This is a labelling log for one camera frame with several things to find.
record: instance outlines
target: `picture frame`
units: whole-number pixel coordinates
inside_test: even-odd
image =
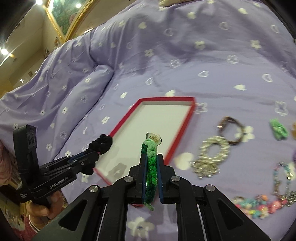
[[[79,22],[99,0],[47,0],[45,11],[62,44],[72,39]]]

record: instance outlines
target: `metal screw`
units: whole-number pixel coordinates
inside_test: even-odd
[[[91,192],[97,192],[97,191],[99,190],[99,188],[98,188],[98,186],[93,185],[93,186],[91,186],[91,187],[89,188],[89,190],[90,190]]]
[[[126,177],[124,178],[124,181],[126,181],[127,183],[130,183],[130,182],[133,181],[133,177],[131,177],[131,176],[126,176]]]
[[[215,187],[213,185],[207,185],[205,189],[207,189],[209,192],[212,192],[215,190]]]
[[[181,180],[181,178],[179,176],[172,176],[171,179],[172,179],[173,182],[178,182],[178,181]]]

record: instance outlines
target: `framed painting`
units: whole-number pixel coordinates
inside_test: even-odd
[[[48,0],[46,14],[62,43],[71,39],[80,20],[98,0]]]

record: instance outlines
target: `brown bracelet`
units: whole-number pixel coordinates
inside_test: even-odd
[[[228,123],[234,123],[237,126],[239,126],[240,129],[241,129],[242,135],[236,141],[227,140],[230,145],[237,145],[237,144],[239,144],[241,142],[242,137],[244,135],[244,126],[240,122],[238,122],[236,119],[234,119],[234,118],[232,118],[230,116],[224,116],[223,119],[218,124],[218,132],[219,132],[220,136],[224,137],[222,132],[223,132],[224,128],[227,126]]]

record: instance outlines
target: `purple blanket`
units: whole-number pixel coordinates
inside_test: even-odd
[[[295,51],[284,25],[259,1],[200,0],[163,8],[157,0],[138,0],[65,43],[29,83],[1,99],[0,139],[13,152],[13,129],[37,126],[43,164],[110,133],[139,98],[193,96],[199,104],[171,161],[176,173],[195,185],[213,184],[228,198],[266,194],[273,200],[273,168],[292,161],[295,141],[275,140],[269,120],[278,118],[288,128],[296,120]],[[225,115],[247,126],[247,134],[231,147],[219,174],[200,180],[189,162]],[[226,132],[229,139],[238,136],[235,127]],[[96,174],[79,174],[63,192],[71,202],[91,184],[106,185]],[[129,206],[126,240],[177,240],[175,206],[156,198],[154,207]],[[293,205],[254,221],[278,241],[295,218]]]

